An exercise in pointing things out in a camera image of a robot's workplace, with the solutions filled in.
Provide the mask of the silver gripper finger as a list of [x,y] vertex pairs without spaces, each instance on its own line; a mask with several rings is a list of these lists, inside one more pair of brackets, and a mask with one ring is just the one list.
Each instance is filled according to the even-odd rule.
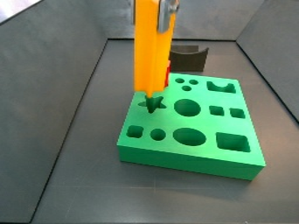
[[170,15],[180,7],[180,0],[160,0],[157,13],[157,32],[165,33],[169,29]]

